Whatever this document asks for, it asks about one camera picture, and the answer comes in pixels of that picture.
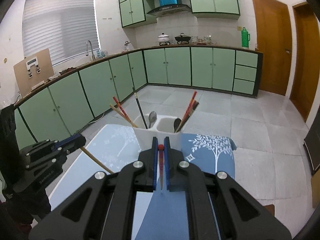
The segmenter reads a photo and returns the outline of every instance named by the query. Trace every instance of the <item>metal bolt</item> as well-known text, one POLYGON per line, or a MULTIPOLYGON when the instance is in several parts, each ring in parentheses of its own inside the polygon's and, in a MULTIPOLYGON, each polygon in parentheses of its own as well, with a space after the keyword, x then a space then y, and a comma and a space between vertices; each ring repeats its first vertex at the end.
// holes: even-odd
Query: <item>metal bolt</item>
POLYGON ((226 174, 224 171, 219 171, 217 173, 217 176, 219 179, 226 179, 228 177, 228 174, 226 174))
POLYGON ((135 161, 134 163, 133 163, 133 166, 135 167, 135 168, 141 168, 142 166, 143 166, 143 162, 141 162, 141 161, 135 161))
POLYGON ((187 168, 187 167, 189 167, 189 163, 186 161, 181 161, 181 162, 179 162, 179 166, 182 168, 187 168))
POLYGON ((98 171, 98 172, 96 172, 96 174, 94 175, 94 177, 95 177, 96 179, 103 179, 104 176, 105 176, 105 173, 104 173, 103 171, 98 171))

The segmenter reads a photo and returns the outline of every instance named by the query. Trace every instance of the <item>window blind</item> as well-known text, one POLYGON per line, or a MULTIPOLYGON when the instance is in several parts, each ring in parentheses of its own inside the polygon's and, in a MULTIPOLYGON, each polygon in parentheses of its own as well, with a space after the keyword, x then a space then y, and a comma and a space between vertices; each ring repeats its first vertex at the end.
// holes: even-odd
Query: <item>window blind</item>
POLYGON ((99 49, 94 0, 26 0, 22 38, 24 56, 49 48, 57 65, 86 51, 99 49))

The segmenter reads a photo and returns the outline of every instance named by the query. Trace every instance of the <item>gray floor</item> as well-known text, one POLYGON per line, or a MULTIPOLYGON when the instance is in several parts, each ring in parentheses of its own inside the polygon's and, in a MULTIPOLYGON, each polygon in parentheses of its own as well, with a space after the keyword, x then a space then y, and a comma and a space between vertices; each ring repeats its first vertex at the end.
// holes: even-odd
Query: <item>gray floor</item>
MULTIPOLYGON (((182 116, 192 92, 147 86, 138 96, 144 113, 182 116)), ((287 97, 265 91, 259 91, 255 99, 199 90, 196 100, 200 105, 184 132, 231 137, 238 146, 236 181, 261 204, 274 204, 275 216, 295 236, 313 209, 311 173, 302 145, 308 127, 294 105, 287 97)), ((123 107, 131 119, 139 115, 134 97, 123 107)), ((112 111, 82 132, 87 143, 108 123, 130 125, 112 111)), ((68 156, 64 171, 80 152, 68 156)), ((47 188, 48 194, 62 175, 47 188)))

